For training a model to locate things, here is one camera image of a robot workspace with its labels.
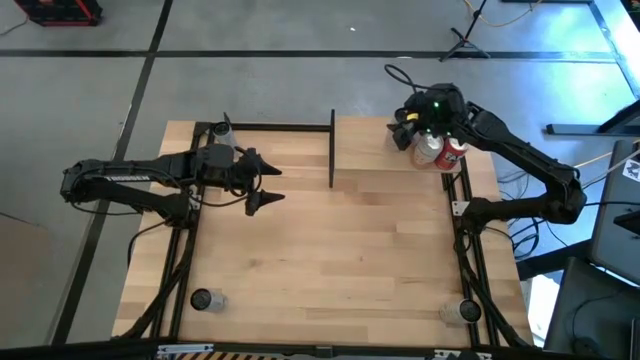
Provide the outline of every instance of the soda can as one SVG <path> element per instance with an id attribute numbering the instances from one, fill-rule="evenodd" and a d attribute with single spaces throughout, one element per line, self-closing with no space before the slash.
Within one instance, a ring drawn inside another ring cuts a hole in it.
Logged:
<path id="1" fill-rule="evenodd" d="M 463 299 L 443 305 L 438 313 L 440 319 L 447 324 L 464 325 L 480 320 L 482 310 L 475 301 Z"/>
<path id="2" fill-rule="evenodd" d="M 461 157 L 469 150 L 469 144 L 462 144 L 458 139 L 447 138 L 444 141 L 444 148 L 434 163 L 442 170 L 451 170 L 458 163 Z"/>
<path id="3" fill-rule="evenodd" d="M 198 311 L 221 312 L 227 306 L 227 297 L 218 291 L 198 289 L 191 294 L 190 303 Z"/>
<path id="4" fill-rule="evenodd" d="M 411 163 L 414 167 L 421 169 L 432 162 L 440 155 L 444 147 L 442 137 L 433 137 L 431 134 L 421 136 L 413 148 Z"/>

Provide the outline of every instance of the can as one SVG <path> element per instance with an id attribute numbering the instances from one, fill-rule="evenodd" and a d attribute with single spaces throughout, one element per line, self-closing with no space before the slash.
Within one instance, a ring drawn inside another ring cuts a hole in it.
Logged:
<path id="1" fill-rule="evenodd" d="M 411 163 L 417 169 L 423 169 L 431 164 L 442 152 L 444 140 L 442 137 L 433 137 L 431 134 L 421 136 L 413 147 Z"/>
<path id="2" fill-rule="evenodd" d="M 469 150 L 469 144 L 462 144 L 458 139 L 447 138 L 444 141 L 444 148 L 434 163 L 442 170 L 451 170 L 458 163 L 461 157 Z"/>
<path id="3" fill-rule="evenodd" d="M 438 312 L 440 319 L 447 324 L 473 324 L 480 320 L 482 310 L 480 305 L 473 300 L 463 299 L 445 304 Z"/>
<path id="4" fill-rule="evenodd" d="M 190 302 L 198 311 L 221 312 L 227 306 L 227 297 L 219 291 L 198 289 L 191 294 Z"/>
<path id="5" fill-rule="evenodd" d="M 213 135 L 216 141 L 223 145 L 229 145 L 235 151 L 235 147 L 238 146 L 236 137 L 231 129 L 231 124 L 223 121 L 213 125 Z"/>

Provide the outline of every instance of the white cable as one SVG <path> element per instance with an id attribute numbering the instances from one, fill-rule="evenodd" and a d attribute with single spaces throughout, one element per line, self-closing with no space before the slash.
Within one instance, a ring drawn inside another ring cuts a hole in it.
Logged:
<path id="1" fill-rule="evenodd" d="M 620 166 L 622 166 L 622 164 L 626 163 L 627 160 L 631 159 L 632 157 L 634 157 L 634 156 L 636 156 L 638 154 L 640 154 L 640 149 L 638 149 L 637 151 L 633 152 L 631 155 L 627 156 L 626 158 L 620 160 L 620 162 L 618 162 L 617 164 L 615 164 L 612 167 L 610 167 L 604 174 L 593 178 L 591 181 L 588 181 L 586 184 L 584 184 L 584 186 L 582 188 L 585 189 L 587 186 L 591 186 L 592 184 L 602 180 L 605 176 L 607 176 L 607 174 L 609 174 L 613 170 L 619 168 Z"/>

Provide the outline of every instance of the black table leg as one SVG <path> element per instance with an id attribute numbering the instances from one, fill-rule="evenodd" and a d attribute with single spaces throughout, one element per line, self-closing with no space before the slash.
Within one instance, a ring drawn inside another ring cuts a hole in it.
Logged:
<path id="1" fill-rule="evenodd" d="M 590 246 L 591 240 L 584 240 L 544 255 L 534 256 L 526 260 L 518 261 L 516 266 L 518 267 L 520 281 L 530 279 L 537 275 L 562 270 L 567 263 L 567 259 L 570 257 L 586 260 Z"/>

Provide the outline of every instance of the black floor stripe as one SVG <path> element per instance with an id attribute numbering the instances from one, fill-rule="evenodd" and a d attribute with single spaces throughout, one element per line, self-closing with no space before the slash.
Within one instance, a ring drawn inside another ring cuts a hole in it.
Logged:
<path id="1" fill-rule="evenodd" d="M 411 58 L 439 59 L 446 51 L 384 51 L 384 50 L 161 50 L 161 58 Z M 594 61 L 610 63 L 615 59 L 608 52 L 596 51 L 493 51 L 493 59 Z M 477 52 L 458 51 L 456 59 L 484 59 Z"/>
<path id="2" fill-rule="evenodd" d="M 150 52 L 158 51 L 160 47 L 160 41 L 162 41 L 162 35 L 164 35 L 164 29 L 167 27 L 167 20 L 169 20 L 169 14 L 171 13 L 171 7 L 173 6 L 173 0 L 164 0 L 162 5 L 162 11 L 160 12 L 160 18 L 158 18 L 158 24 L 156 25 L 156 31 L 153 33 L 151 39 L 151 46 L 149 46 Z"/>
<path id="3" fill-rule="evenodd" d="M 548 60 L 611 63 L 615 56 L 597 51 L 489 51 L 494 60 Z M 70 57 L 70 58 L 354 58 L 354 59 L 439 59 L 446 51 L 385 50 L 0 50 L 0 57 Z M 484 59 L 477 52 L 459 51 L 452 59 Z"/>
<path id="4" fill-rule="evenodd" d="M 146 50 L 0 50 L 0 57 L 129 58 L 149 54 Z"/>
<path id="5" fill-rule="evenodd" d="M 626 58 L 621 55 L 620 52 L 618 52 L 618 48 L 616 46 L 615 40 L 613 39 L 611 29 L 609 29 L 609 26 L 604 20 L 604 17 L 602 16 L 600 9 L 598 9 L 598 5 L 596 5 L 595 1 L 589 4 L 589 9 L 591 10 L 591 14 L 593 14 L 593 18 L 596 20 L 596 23 L 598 23 L 598 27 L 600 27 L 600 30 L 602 31 L 602 36 L 604 36 L 605 40 L 607 41 L 607 44 L 611 49 L 611 54 L 616 60 L 616 63 L 618 64 L 618 67 L 620 68 L 624 79 L 627 81 L 627 84 L 629 85 L 633 96 L 635 96 L 636 99 L 640 99 L 640 86 L 638 86 L 638 83 L 635 79 L 635 76 L 633 75 L 633 72 L 631 71 L 631 68 L 629 67 L 629 63 L 627 62 Z"/>
<path id="6" fill-rule="evenodd" d="M 165 0 L 160 21 L 156 26 L 153 40 L 149 46 L 150 50 L 153 50 L 154 46 L 155 49 L 157 49 L 160 41 L 159 39 L 162 38 L 162 34 L 164 32 L 166 20 L 169 16 L 168 12 L 171 10 L 172 3 L 172 0 Z M 136 84 L 136 89 L 133 93 L 133 99 L 131 100 L 127 119 L 116 144 L 116 151 L 113 155 L 113 160 L 124 159 L 124 154 L 129 146 L 129 140 L 131 139 L 131 133 L 133 132 L 133 127 L 138 117 L 138 111 L 140 110 L 140 104 L 142 103 L 147 82 L 149 81 L 151 69 L 153 68 L 153 61 L 154 58 L 152 56 L 146 57 L 144 61 L 140 77 L 138 78 L 138 83 Z M 108 208 L 109 202 L 100 200 L 98 201 L 96 211 L 106 212 Z M 84 244 L 82 245 L 82 254 L 80 255 L 78 267 L 75 269 L 75 273 L 73 274 L 73 280 L 69 286 L 69 292 L 65 299 L 62 312 L 60 313 L 60 319 L 53 335 L 52 344 L 54 345 L 64 344 L 67 342 L 71 326 L 73 325 L 73 319 L 78 309 L 78 304 L 80 303 L 82 292 L 87 282 L 87 277 L 89 276 L 89 271 L 91 270 L 91 263 L 93 262 L 95 252 L 98 247 L 98 241 L 100 240 L 105 220 L 105 215 L 98 214 L 94 215 L 91 223 L 89 224 L 89 229 L 86 232 Z"/>

